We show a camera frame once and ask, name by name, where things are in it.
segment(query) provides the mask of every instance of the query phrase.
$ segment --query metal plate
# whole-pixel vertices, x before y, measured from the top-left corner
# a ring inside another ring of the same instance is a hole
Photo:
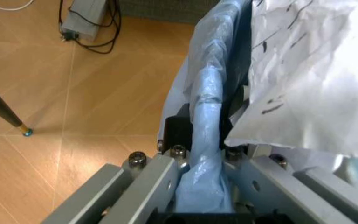
[[[296,172],[294,176],[358,223],[358,190],[356,188],[320,167]]]
[[[244,159],[227,174],[258,214],[279,212],[295,223],[353,223],[267,156]]]
[[[144,224],[157,209],[165,211],[175,193],[179,169],[170,157],[157,154],[101,220],[101,224]]]
[[[114,204],[131,181],[128,171],[105,164],[42,223],[96,223],[102,218],[102,212]]]

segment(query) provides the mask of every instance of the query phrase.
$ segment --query white cable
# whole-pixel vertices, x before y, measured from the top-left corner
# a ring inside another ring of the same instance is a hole
[[[24,9],[25,7],[29,6],[31,3],[33,3],[34,0],[30,0],[29,2],[27,2],[25,5],[17,7],[17,8],[2,8],[0,7],[0,10],[4,10],[4,11],[18,11],[21,9]]]

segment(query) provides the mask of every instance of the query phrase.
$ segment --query gray box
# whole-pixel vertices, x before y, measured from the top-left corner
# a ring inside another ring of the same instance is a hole
[[[107,9],[106,3],[106,0],[74,0],[71,10],[78,12],[93,23],[101,24]],[[94,41],[99,27],[90,24],[75,13],[69,12],[62,29],[64,32],[78,33],[81,39]]]

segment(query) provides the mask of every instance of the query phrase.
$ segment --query screw hole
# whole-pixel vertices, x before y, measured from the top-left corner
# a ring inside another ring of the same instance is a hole
[[[261,190],[261,187],[259,186],[258,182],[252,181],[252,186],[254,187],[254,190],[259,192]]]

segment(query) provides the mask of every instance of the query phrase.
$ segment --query crumpled paper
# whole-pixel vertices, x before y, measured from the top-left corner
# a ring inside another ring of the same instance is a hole
[[[229,146],[358,156],[358,0],[255,0],[250,106]]]

